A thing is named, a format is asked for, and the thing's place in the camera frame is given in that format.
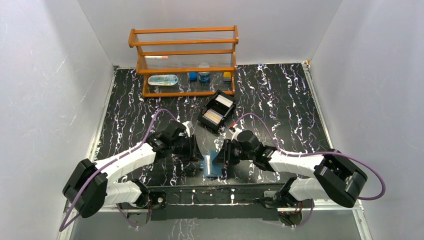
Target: marble pattern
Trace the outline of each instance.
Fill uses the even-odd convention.
[[[329,147],[300,63],[239,65],[235,74],[235,98],[239,103],[232,120],[227,121],[219,134],[211,133],[197,122],[200,109],[210,97],[142,98],[142,76],[136,75],[134,69],[118,69],[115,74],[96,159],[108,158],[141,141],[153,114],[161,108],[170,110],[181,122],[193,122],[202,154],[218,151],[224,139],[231,137],[227,126],[245,113],[259,115],[271,129],[272,137],[287,151],[310,153]],[[183,75],[179,77],[180,81],[187,81]],[[153,131],[160,131],[169,121],[169,116],[160,115]],[[240,125],[252,130],[260,141],[272,144],[259,121],[246,117]],[[139,168],[120,181],[139,179],[147,186],[195,186],[283,183],[292,176],[291,173],[265,172],[250,161],[241,161],[225,169],[223,177],[205,179],[197,162],[181,162],[169,157]]]

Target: wooden shelf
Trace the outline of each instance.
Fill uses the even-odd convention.
[[[226,93],[233,95],[236,92],[234,74],[237,66],[236,44],[238,43],[239,33],[237,26],[131,29],[128,38],[129,46],[137,49],[136,72],[143,74],[143,97],[210,96],[215,93],[210,90],[196,92],[147,92],[147,79],[151,74],[188,72],[230,72],[232,89],[226,91]],[[219,47],[215,46],[222,46],[222,44],[229,44],[230,47],[227,49],[216,49]],[[150,48],[155,49],[143,51],[142,46],[145,46],[145,48],[150,46]]]

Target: white wall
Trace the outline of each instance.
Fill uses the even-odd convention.
[[[131,29],[237,25],[238,64],[310,60],[342,0],[78,0],[113,65],[135,67]]]
[[[311,61],[335,147],[386,180],[386,195],[364,202],[376,240],[424,238],[423,66],[418,0],[344,0]],[[367,185],[364,196],[380,190],[375,177]]]
[[[113,67],[76,0],[0,1],[0,233],[57,238]]]

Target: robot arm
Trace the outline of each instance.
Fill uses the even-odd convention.
[[[290,178],[270,200],[273,206],[293,206],[306,199],[331,199],[343,207],[352,208],[368,179],[348,158],[331,154],[290,156],[279,152],[274,146],[263,145],[250,130],[232,128],[232,132],[232,140],[224,141],[213,164],[236,165],[240,160],[252,160],[263,171],[309,177]]]
[[[138,143],[124,152],[96,162],[88,159],[80,161],[63,188],[63,195],[70,202],[74,201],[78,191],[94,172],[118,159],[88,183],[76,202],[76,210],[83,218],[88,218],[105,205],[134,203],[139,207],[145,206],[149,201],[148,188],[138,180],[117,183],[118,179],[171,154],[181,157],[182,161],[203,160],[196,136],[190,134],[192,126],[191,122],[172,121],[165,130],[149,135],[143,144]]]

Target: purple cable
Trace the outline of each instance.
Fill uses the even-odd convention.
[[[245,113],[243,115],[241,115],[241,117],[239,119],[237,119],[237,121],[235,121],[235,123],[237,124],[238,122],[240,122],[240,120],[246,116],[253,116],[255,118],[257,118],[265,127],[266,131],[268,132],[269,137],[271,138],[272,143],[275,145],[275,147],[277,148],[278,151],[280,151],[283,155],[288,156],[288,157],[296,157],[296,158],[302,158],[302,157],[308,157],[308,156],[315,156],[315,155],[336,155],[336,156],[340,156],[340,157],[344,157],[347,159],[350,159],[354,162],[357,162],[359,164],[361,164],[362,166],[366,167],[367,169],[369,169],[373,174],[375,174],[375,176],[378,178],[378,180],[381,183],[381,192],[376,195],[376,196],[371,196],[371,197],[358,197],[359,200],[365,200],[365,201],[371,201],[371,200],[376,200],[381,198],[385,193],[386,193],[386,183],[384,182],[382,176],[374,169],[372,168],[370,165],[368,165],[365,162],[362,162],[352,156],[340,153],[340,152],[332,152],[332,151],[318,151],[318,152],[311,152],[311,153],[286,153],[284,150],[282,150],[277,142],[274,140],[273,135],[271,134],[270,129],[267,127],[267,125],[265,124],[265,122],[256,114],[254,113]],[[312,216],[312,211],[314,209],[314,200],[312,199],[312,207],[310,208],[310,212],[309,215],[307,216],[306,220],[304,222],[302,222],[301,224],[298,225],[298,227],[306,224],[307,221],[309,221],[309,219]]]
[[[165,111],[165,112],[167,112],[167,113],[169,113],[169,115],[171,115],[171,117],[172,117],[172,119],[173,120],[176,120],[176,118],[175,118],[175,116],[169,111],[169,110],[167,110],[167,109],[159,109],[159,110],[157,110],[155,113],[154,113],[154,115],[153,115],[153,119],[151,120],[151,122],[150,122],[150,125],[148,126],[148,129],[147,129],[147,132],[146,132],[146,134],[144,135],[144,138],[143,138],[143,140],[140,142],[140,144],[137,146],[137,147],[135,147],[133,150],[131,150],[131,153],[132,152],[134,152],[134,151],[136,151],[136,150],[138,150],[138,149],[140,149],[141,147],[142,147],[142,145],[145,143],[145,141],[146,141],[146,139],[147,139],[147,137],[148,137],[148,135],[149,135],[149,132],[152,130],[152,128],[153,128],[153,123],[155,122],[155,120],[156,120],[156,117],[158,116],[158,114],[160,113],[160,112],[162,112],[162,111]],[[88,184],[97,176],[97,174],[99,174],[101,171],[103,171],[103,169],[105,169],[105,168],[107,168],[107,167],[109,167],[111,164],[113,164],[114,162],[116,162],[116,161],[118,161],[118,159],[122,159],[123,157],[125,157],[125,156],[127,156],[128,154],[130,154],[129,152],[126,152],[126,153],[124,153],[124,154],[122,154],[121,156],[119,156],[119,158],[115,158],[115,159],[113,159],[113,160],[111,160],[110,162],[108,162],[108,163],[106,163],[104,166],[102,166],[101,168],[99,168],[99,169],[97,169],[88,179],[87,179],[87,181],[85,181],[84,182],[84,184],[82,185],[82,187],[81,187],[81,189],[78,191],[78,193],[75,195],[75,197],[74,197],[74,199],[73,199],[73,201],[72,201],[72,203],[71,203],[71,205],[70,205],[70,207],[69,207],[69,209],[68,209],[68,211],[67,211],[67,213],[66,213],[66,215],[65,215],[65,217],[64,217],[64,219],[63,219],[63,221],[62,221],[62,224],[60,225],[60,228],[59,228],[59,232],[62,232],[63,230],[65,230],[73,221],[75,221],[79,216],[80,216],[80,214],[78,213],[75,217],[73,217],[69,222],[67,222],[67,220],[68,220],[68,218],[69,218],[69,216],[71,215],[71,212],[72,212],[72,210],[74,209],[74,207],[75,207],[75,204],[77,204],[77,201],[78,201],[78,199],[81,197],[81,194],[84,192],[84,190],[86,189],[86,187],[88,186]],[[118,206],[118,205],[116,205],[117,206],[117,208],[118,208],[118,210],[123,214],[123,216],[126,218],[126,220],[127,220],[127,222],[131,225],[135,225],[135,223],[133,223],[131,220],[129,220],[128,218],[127,218],[127,216],[125,216],[125,214],[124,214],[124,212],[121,210],[121,208]]]

